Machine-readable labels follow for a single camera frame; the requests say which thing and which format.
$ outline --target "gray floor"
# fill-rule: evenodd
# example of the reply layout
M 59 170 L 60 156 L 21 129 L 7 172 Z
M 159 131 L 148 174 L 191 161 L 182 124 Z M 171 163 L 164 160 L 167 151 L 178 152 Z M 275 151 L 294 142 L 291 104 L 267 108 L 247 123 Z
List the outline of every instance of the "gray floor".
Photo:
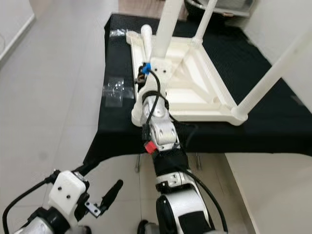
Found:
M 119 12 L 136 16 L 160 18 L 165 0 L 118 0 Z M 187 10 L 181 7 L 179 20 L 186 20 Z
M 54 168 L 82 163 L 97 130 L 104 74 L 103 26 L 117 0 L 54 0 L 0 71 L 0 212 L 12 199 Z M 194 157 L 190 156 L 192 168 Z M 214 155 L 194 169 L 224 209 L 231 233 L 247 233 L 235 197 Z M 91 199 L 99 201 L 119 179 L 124 187 L 98 220 L 88 215 L 95 234 L 136 233 L 138 222 L 156 222 L 155 173 L 150 157 L 120 156 L 88 175 Z M 9 215 L 10 230 L 22 225 L 38 206 L 46 206 L 49 187 L 22 200 Z M 221 228 L 216 210 L 211 212 Z

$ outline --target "white baseboard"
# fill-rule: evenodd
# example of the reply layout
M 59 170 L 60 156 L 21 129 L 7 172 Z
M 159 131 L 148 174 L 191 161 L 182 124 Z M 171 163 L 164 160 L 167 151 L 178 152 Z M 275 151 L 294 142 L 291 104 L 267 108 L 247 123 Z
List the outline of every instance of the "white baseboard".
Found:
M 35 14 L 32 14 L 31 17 L 26 21 L 23 27 L 18 31 L 18 33 L 13 37 L 13 39 L 6 45 L 4 51 L 0 54 L 0 64 L 4 63 L 4 60 L 7 60 L 14 49 L 18 46 L 20 39 L 27 33 L 33 22 L 35 21 Z
M 215 156 L 216 156 L 215 163 L 216 163 L 216 167 L 218 168 L 218 173 L 220 173 L 221 177 L 224 177 L 223 183 L 225 183 L 225 187 L 227 187 L 230 191 L 231 198 L 232 198 L 231 202 L 235 203 L 236 208 L 239 209 L 242 215 L 247 233 L 248 234 L 260 234 L 258 232 L 257 226 L 255 226 L 253 223 L 253 217 L 249 216 L 249 212 L 248 212 L 249 207 L 246 206 L 244 202 L 245 196 L 244 194 L 241 194 L 240 192 L 241 186 L 239 183 L 237 183 L 236 178 L 234 177 L 228 157 L 224 153 L 215 154 Z
M 245 218 L 245 220 L 247 219 L 248 220 L 248 223 L 249 223 L 249 231 L 251 230 L 251 228 L 253 229 L 253 232 L 254 234 L 260 234 L 260 231 L 258 229 L 258 226 L 257 226 L 257 223 L 254 219 L 254 215 L 253 213 L 251 212 L 250 210 L 250 207 L 249 207 L 249 204 L 248 204 L 248 201 L 247 201 L 247 198 L 245 196 L 245 192 L 244 192 L 244 189 L 243 187 L 241 186 L 240 182 L 239 182 L 239 179 L 237 177 L 237 173 L 235 172 L 235 170 L 233 170 L 233 163 L 231 161 L 231 157 L 230 156 L 226 156 L 225 154 L 225 157 L 228 161 L 228 165 L 229 165 L 229 170 L 232 172 L 232 175 L 234 177 L 234 180 L 232 184 L 235 184 L 237 189 L 234 189 L 235 192 L 237 194 L 240 194 L 240 197 L 242 198 L 242 201 L 241 201 L 241 206 L 245 206 L 245 209 L 246 209 L 246 212 L 243 212 L 243 216 Z

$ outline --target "white pipe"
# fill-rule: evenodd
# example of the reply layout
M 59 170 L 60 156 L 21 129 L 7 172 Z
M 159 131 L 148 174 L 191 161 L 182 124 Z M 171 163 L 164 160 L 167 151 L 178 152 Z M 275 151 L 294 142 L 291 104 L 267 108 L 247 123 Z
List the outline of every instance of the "white pipe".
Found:
M 13 37 L 13 39 L 8 43 L 4 51 L 0 53 L 0 61 L 4 58 L 6 53 L 14 46 L 15 43 L 19 40 L 19 38 L 23 35 L 23 33 L 27 30 L 27 28 L 33 23 L 33 21 L 36 19 L 35 14 L 32 14 L 31 17 L 26 21 L 26 23 L 22 26 L 22 28 L 16 33 L 16 35 Z
M 203 15 L 203 18 L 201 19 L 201 22 L 199 24 L 199 27 L 197 29 L 197 32 L 195 34 L 195 37 L 193 38 L 194 41 L 200 41 L 202 43 L 203 36 L 205 34 L 205 31 L 207 29 L 208 23 L 210 21 L 210 18 L 214 12 L 214 8 L 218 0 L 209 0 L 208 5 L 206 7 L 205 13 Z
M 146 62 L 149 62 L 152 52 L 152 28 L 148 24 L 141 27 L 141 36 L 144 43 Z
M 151 57 L 164 58 L 171 42 L 183 0 L 166 0 Z
M 258 84 L 247 94 L 242 102 L 232 109 L 237 117 L 244 118 L 275 83 L 291 68 L 294 62 L 303 54 L 312 42 L 312 28 L 297 38 L 295 42 L 284 52 L 278 61 L 264 75 Z

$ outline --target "black table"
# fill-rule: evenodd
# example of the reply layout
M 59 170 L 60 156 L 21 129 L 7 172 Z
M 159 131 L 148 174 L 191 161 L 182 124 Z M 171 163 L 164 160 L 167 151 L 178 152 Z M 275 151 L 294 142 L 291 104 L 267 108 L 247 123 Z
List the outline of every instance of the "black table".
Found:
M 126 43 L 125 36 L 110 37 L 110 32 L 116 29 L 140 32 L 141 26 L 147 23 L 155 34 L 158 22 L 157 19 L 111 15 L 105 26 L 104 87 L 107 88 L 109 82 L 116 79 L 123 80 L 123 86 L 128 91 L 134 85 L 130 45 Z M 197 27 L 196 22 L 178 22 L 174 36 L 192 37 Z M 203 45 L 237 103 L 271 67 L 239 28 L 225 26 L 222 20 L 213 20 L 209 24 Z M 108 105 L 107 95 L 102 96 L 98 131 L 85 162 L 144 152 L 141 129 L 131 122 L 135 100 L 130 96 L 124 96 L 119 106 L 113 107 Z M 282 79 L 241 126 L 226 122 L 196 124 L 199 130 L 192 137 L 188 152 L 312 154 L 312 115 Z M 176 127 L 182 144 L 185 144 L 192 127 Z

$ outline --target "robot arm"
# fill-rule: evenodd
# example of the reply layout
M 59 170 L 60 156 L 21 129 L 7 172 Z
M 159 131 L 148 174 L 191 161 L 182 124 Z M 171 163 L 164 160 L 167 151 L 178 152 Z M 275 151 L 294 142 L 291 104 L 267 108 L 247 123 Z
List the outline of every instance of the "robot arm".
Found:
M 87 193 L 89 182 L 82 174 L 90 171 L 97 164 L 82 166 L 75 171 L 54 171 L 49 178 L 54 184 L 49 194 L 48 210 L 40 207 L 28 218 L 28 222 L 16 234 L 63 234 L 77 226 L 78 222 L 91 213 L 95 218 L 100 217 L 114 202 L 123 185 L 122 180 L 108 191 L 102 202 L 92 204 Z M 3 213 L 3 226 L 6 222 L 8 210 Z
M 193 179 L 195 176 L 190 171 L 187 155 L 181 148 L 169 114 L 166 92 L 159 87 L 161 83 L 168 82 L 167 72 L 163 72 L 163 68 L 159 69 L 167 63 L 165 59 L 152 58 L 151 65 L 145 65 L 140 70 L 141 79 L 142 73 L 149 75 L 145 82 L 140 81 L 141 89 L 132 111 L 133 122 L 138 123 L 137 120 L 140 120 L 142 138 L 146 141 L 145 148 L 154 161 L 156 189 L 161 193 L 156 202 L 160 233 L 202 234 L 213 231 L 215 227 Z M 150 85 L 151 79 L 157 81 L 157 92 L 154 91 L 155 86 Z M 137 118 L 136 113 L 141 113 L 140 118 Z M 224 231 L 227 232 L 223 213 L 217 201 L 214 202 L 221 212 Z

